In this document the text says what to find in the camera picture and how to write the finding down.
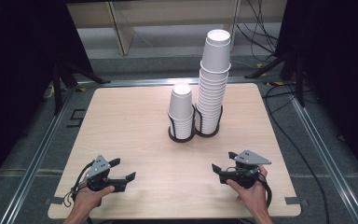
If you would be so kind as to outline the person's left hand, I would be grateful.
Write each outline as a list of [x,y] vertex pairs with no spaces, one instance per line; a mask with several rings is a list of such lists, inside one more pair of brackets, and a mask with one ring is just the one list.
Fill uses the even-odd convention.
[[95,207],[98,206],[100,200],[112,193],[115,190],[114,187],[109,186],[99,191],[93,191],[88,187],[81,188],[75,199],[73,211],[78,214],[88,215]]

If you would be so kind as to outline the black tape mark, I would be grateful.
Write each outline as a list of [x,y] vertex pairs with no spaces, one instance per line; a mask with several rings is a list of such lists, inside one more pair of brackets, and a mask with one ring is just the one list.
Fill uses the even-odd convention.
[[83,123],[85,112],[85,109],[74,109],[66,127],[79,128]]

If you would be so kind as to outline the beige wooden furniture frame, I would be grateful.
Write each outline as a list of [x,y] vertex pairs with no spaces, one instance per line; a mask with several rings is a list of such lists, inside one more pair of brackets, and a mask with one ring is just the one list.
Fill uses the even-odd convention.
[[139,26],[281,22],[288,0],[73,0],[66,4],[77,28],[112,28],[126,55]]

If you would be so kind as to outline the person's right hand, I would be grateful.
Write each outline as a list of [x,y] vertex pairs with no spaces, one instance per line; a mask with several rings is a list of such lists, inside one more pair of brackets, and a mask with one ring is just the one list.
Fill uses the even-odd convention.
[[242,202],[254,218],[269,216],[266,190],[261,183],[257,182],[249,189],[241,187],[231,179],[227,181],[227,184],[237,192],[237,201]]

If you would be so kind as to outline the black metal stand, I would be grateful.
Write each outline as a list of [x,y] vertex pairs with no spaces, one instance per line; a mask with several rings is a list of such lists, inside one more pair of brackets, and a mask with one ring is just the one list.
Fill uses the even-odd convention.
[[56,60],[52,68],[52,83],[54,90],[54,99],[55,99],[55,111],[54,114],[57,115],[63,108],[63,99],[62,99],[62,87],[61,83],[64,84],[66,88],[72,89],[75,88],[78,83],[74,77],[74,74],[80,74],[83,77],[86,77],[98,84],[108,84],[110,80],[105,80],[100,77],[97,77],[92,72],[89,72],[79,66],[69,63],[65,60]]
[[303,60],[299,53],[290,52],[284,53],[282,56],[274,59],[272,62],[267,65],[259,68],[255,73],[245,76],[245,78],[259,78],[267,71],[275,68],[279,64],[283,63],[283,68],[281,71],[281,79],[289,80],[291,77],[295,78],[296,86],[296,98],[302,107],[305,106],[304,103],[304,70],[303,70]]

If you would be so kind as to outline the aluminium floor rail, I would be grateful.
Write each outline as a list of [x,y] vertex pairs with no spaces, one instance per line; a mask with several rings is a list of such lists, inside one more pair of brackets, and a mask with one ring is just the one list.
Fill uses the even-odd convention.
[[0,221],[0,224],[14,224],[17,215],[20,212],[21,207],[30,191],[30,188],[34,183],[37,171],[48,152],[48,148],[51,144],[52,138],[56,133],[60,122],[62,121],[63,114],[65,113],[66,107],[69,104],[71,98],[73,97],[74,92],[74,89],[70,89],[65,92],[63,96],[62,107],[56,112],[50,124],[48,125],[48,129],[43,136],[41,143],[39,144],[33,156],[33,159],[31,160],[30,165],[22,176],[21,182],[8,204],[8,207]]
[[344,205],[347,208],[353,223],[358,224],[357,196],[355,195],[349,182],[344,177],[344,174],[338,168],[329,151],[329,148],[325,144],[316,126],[314,125],[307,109],[303,107],[297,99],[294,100],[293,105],[307,133],[310,136],[312,144],[314,145],[322,163],[324,164],[324,168],[326,169],[334,186],[336,187],[337,193],[339,194],[342,202],[344,202]]
[[[190,85],[199,84],[198,77],[182,78],[153,78],[153,79],[129,79],[129,80],[111,80],[109,83],[98,84],[95,81],[79,81],[79,86],[91,88],[119,88],[119,87],[150,87],[150,86],[171,86],[176,83],[185,82]],[[227,83],[263,83],[264,80],[258,78],[228,77]]]

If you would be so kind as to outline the black curtain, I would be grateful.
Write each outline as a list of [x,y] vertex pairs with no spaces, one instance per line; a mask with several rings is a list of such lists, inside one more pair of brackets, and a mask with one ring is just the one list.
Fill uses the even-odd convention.
[[0,167],[41,102],[55,64],[92,70],[70,2],[0,0]]
[[358,160],[358,0],[287,0],[276,54],[292,51]]

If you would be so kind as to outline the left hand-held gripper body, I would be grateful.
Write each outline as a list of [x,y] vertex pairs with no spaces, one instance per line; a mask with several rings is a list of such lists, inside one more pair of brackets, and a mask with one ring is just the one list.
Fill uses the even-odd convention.
[[86,175],[87,187],[93,191],[99,191],[109,186],[115,188],[114,192],[124,192],[127,184],[121,182],[121,179],[111,179],[108,177],[110,167],[104,156],[99,155],[91,165]]

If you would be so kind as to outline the tall stack of white cups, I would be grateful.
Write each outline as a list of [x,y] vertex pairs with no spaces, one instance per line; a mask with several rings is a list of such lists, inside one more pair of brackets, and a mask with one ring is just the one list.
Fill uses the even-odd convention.
[[200,69],[196,129],[201,134],[209,135],[217,130],[222,115],[227,78],[228,72],[214,74]]

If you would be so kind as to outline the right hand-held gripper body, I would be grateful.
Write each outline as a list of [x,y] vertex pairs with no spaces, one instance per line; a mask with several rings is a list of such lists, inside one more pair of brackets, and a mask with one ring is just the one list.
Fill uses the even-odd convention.
[[245,149],[235,158],[235,166],[228,167],[219,174],[221,184],[226,184],[228,179],[234,180],[241,187],[249,189],[255,182],[260,182],[265,189],[269,187],[265,177],[261,174],[258,166],[260,164],[271,164],[271,161]]

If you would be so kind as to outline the black double cup holder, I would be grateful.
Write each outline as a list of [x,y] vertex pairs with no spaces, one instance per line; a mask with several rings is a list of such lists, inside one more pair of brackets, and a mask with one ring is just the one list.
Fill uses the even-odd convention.
[[217,135],[217,133],[219,132],[219,124],[220,124],[220,119],[222,118],[223,115],[223,107],[220,107],[219,109],[219,116],[217,119],[217,123],[215,126],[215,129],[211,132],[211,133],[207,133],[206,132],[206,128],[203,127],[203,124],[206,122],[206,117],[203,116],[199,110],[197,109],[197,107],[195,105],[193,105],[193,131],[192,131],[192,135],[186,139],[186,140],[177,140],[174,139],[170,134],[169,134],[169,128],[168,128],[168,135],[169,137],[177,143],[185,143],[190,141],[195,135],[198,135],[200,137],[204,137],[204,138],[209,138],[209,137],[213,137],[215,135]]

